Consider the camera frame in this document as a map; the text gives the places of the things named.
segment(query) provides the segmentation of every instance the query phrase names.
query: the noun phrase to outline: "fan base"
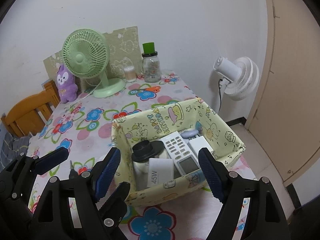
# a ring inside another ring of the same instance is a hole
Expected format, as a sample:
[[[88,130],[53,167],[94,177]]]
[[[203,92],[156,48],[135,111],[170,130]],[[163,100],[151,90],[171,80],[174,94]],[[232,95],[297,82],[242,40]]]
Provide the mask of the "fan base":
[[[101,84],[93,92],[93,96],[96,98],[105,98],[112,96],[113,94],[119,92],[125,87],[125,81],[120,78],[109,79],[109,85],[103,87]]]

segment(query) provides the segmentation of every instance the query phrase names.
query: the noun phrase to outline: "electric fan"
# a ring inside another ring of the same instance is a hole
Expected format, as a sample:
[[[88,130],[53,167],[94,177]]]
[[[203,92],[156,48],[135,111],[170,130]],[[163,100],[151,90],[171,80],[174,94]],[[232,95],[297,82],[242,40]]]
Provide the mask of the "electric fan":
[[[106,67],[109,61],[109,47],[103,34],[90,29],[80,29],[71,33],[62,47],[65,66],[79,78],[100,76],[100,85],[93,95],[104,98],[119,92],[125,87],[120,78],[107,78]]]
[[[223,94],[226,93],[232,100],[239,101],[246,98],[257,86],[259,69],[248,57],[236,59],[233,63],[224,57],[219,57],[213,69],[223,79],[219,80],[219,97],[215,104],[215,112],[219,112]]]

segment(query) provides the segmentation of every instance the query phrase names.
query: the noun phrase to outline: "black lid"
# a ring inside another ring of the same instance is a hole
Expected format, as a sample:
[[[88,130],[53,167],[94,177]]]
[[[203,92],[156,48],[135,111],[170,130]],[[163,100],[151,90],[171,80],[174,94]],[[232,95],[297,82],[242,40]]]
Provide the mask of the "black lid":
[[[150,54],[142,53],[141,55],[142,55],[142,57],[154,57],[154,56],[157,56],[157,55],[158,55],[158,52],[155,51],[155,52],[150,53]]]
[[[132,160],[137,163],[145,162],[149,158],[158,155],[163,150],[164,143],[162,141],[150,142],[149,140],[145,140],[132,147]]]

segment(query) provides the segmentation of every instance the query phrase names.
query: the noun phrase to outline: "plaid fabric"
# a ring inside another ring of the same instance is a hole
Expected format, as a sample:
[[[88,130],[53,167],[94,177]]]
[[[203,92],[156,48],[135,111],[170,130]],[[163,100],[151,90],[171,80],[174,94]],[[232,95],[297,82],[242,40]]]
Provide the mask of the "plaid fabric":
[[[20,153],[27,153],[29,148],[29,136],[18,138],[8,133],[2,126],[0,129],[0,145],[2,147],[0,151],[0,172]]]

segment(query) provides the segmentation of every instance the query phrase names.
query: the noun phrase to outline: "white fan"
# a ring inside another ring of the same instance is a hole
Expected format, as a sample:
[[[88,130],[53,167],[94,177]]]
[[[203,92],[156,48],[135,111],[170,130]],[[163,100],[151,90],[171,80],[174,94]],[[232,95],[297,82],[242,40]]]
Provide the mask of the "white fan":
[[[223,94],[226,93],[232,100],[239,101],[246,98],[257,86],[259,69],[248,57],[241,57],[234,62],[219,57],[213,69],[223,79],[219,80],[220,97],[214,105],[215,112],[219,112]]]

